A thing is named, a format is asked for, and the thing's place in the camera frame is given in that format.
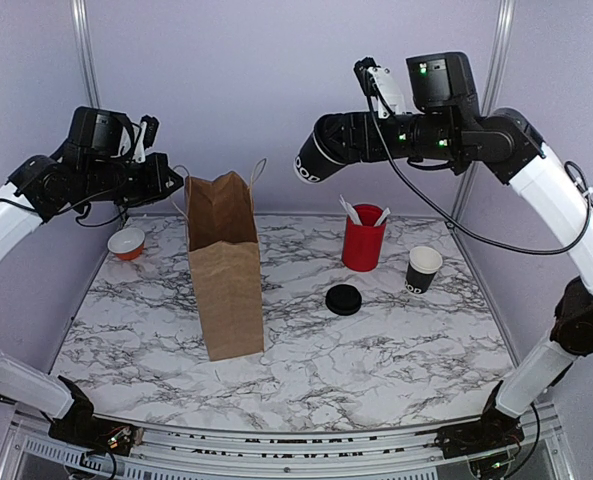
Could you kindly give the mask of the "black paper coffee cup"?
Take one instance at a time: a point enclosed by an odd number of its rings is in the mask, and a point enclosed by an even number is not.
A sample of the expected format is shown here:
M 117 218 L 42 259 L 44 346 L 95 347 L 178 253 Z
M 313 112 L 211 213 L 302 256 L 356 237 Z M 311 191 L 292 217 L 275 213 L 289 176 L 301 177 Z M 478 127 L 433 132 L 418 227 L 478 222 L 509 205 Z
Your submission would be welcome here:
M 293 163 L 294 172 L 306 184 L 321 183 L 345 167 L 327 153 L 312 132 L 302 145 Z

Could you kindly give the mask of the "brown paper bag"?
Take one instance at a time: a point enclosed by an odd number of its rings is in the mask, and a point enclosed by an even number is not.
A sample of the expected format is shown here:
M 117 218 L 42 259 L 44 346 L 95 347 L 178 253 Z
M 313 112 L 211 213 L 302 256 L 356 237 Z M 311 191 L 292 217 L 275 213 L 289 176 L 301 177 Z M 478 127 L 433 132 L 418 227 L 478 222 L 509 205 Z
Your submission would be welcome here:
M 259 239 L 251 187 L 235 172 L 190 176 L 185 187 L 188 259 L 212 362 L 264 350 Z

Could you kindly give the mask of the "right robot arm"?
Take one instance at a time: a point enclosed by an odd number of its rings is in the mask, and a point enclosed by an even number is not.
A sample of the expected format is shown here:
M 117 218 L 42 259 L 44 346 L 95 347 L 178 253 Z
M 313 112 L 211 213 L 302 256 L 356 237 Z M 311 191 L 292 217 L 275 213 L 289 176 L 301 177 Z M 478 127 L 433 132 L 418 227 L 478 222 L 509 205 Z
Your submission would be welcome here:
M 401 110 L 386 69 L 369 57 L 356 62 L 367 110 L 320 117 L 295 159 L 297 175 L 314 184 L 357 163 L 405 159 L 417 169 L 455 174 L 482 163 L 536 212 L 578 270 L 551 331 L 492 390 L 479 419 L 437 432 L 436 445 L 454 458 L 522 441 L 521 416 L 577 359 L 593 353 L 593 188 L 517 110 L 481 114 L 466 54 L 410 57 L 406 65 L 415 112 Z

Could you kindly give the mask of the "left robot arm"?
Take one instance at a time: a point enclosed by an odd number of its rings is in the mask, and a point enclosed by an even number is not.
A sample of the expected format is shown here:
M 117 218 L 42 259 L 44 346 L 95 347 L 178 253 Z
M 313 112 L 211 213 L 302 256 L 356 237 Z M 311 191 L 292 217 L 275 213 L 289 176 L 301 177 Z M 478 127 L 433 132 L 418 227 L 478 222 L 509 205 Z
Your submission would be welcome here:
M 0 187 L 0 262 L 26 237 L 70 211 L 84 220 L 95 202 L 127 211 L 165 200 L 184 184 L 164 153 L 152 152 L 159 121 L 80 106 L 50 155 L 23 162 Z M 137 427 L 97 417 L 71 380 L 48 375 L 0 351 L 0 401 L 38 410 L 51 438 L 96 453 L 126 456 Z

